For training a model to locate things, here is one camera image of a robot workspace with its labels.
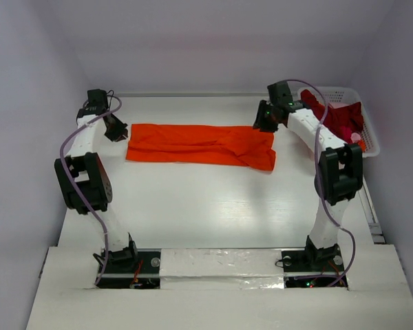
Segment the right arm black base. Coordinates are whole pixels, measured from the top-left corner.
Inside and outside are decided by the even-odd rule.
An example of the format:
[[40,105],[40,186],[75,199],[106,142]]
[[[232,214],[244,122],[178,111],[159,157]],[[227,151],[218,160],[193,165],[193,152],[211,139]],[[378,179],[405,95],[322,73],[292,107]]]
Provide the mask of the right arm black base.
[[337,253],[332,259],[310,261],[304,250],[283,250],[282,256],[275,262],[283,269],[284,286],[286,289],[313,289],[321,287],[348,287],[343,259]]

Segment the orange t-shirt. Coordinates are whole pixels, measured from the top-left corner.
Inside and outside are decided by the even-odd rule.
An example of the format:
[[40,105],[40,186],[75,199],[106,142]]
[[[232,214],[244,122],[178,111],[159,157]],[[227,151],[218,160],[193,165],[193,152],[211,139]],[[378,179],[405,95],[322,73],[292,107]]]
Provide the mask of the orange t-shirt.
[[251,126],[133,124],[126,160],[275,168],[274,135]]

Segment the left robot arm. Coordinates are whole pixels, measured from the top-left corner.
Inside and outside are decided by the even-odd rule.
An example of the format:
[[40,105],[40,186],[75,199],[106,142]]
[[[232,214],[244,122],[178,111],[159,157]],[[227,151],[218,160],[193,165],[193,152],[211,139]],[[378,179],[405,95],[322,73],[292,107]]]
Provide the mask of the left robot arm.
[[138,265],[138,250],[130,233],[118,222],[110,208],[112,184],[97,152],[102,139],[122,142],[128,138],[127,124],[115,116],[122,106],[111,108],[118,97],[114,91],[91,89],[78,110],[77,129],[60,147],[54,161],[66,206],[90,220],[103,241],[103,251],[94,257],[104,265],[117,265],[130,272]]

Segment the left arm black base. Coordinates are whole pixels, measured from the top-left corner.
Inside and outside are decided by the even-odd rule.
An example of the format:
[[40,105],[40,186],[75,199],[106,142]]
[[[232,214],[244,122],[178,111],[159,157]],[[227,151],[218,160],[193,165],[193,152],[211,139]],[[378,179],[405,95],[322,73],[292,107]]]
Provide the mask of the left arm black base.
[[131,257],[108,261],[98,284],[100,289],[159,289],[161,250],[139,250]]

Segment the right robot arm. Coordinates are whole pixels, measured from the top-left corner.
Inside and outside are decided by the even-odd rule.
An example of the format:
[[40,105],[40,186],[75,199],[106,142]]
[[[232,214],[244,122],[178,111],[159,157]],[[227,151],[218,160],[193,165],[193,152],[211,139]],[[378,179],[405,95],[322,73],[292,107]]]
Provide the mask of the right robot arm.
[[285,252],[285,269],[317,271],[339,254],[338,233],[349,202],[363,186],[363,156],[358,144],[348,144],[324,124],[329,115],[323,101],[321,117],[314,114],[307,100],[294,100],[289,80],[267,87],[268,100],[261,100],[254,129],[274,133],[284,125],[311,149],[315,163],[315,190],[319,205],[306,245],[302,250]]

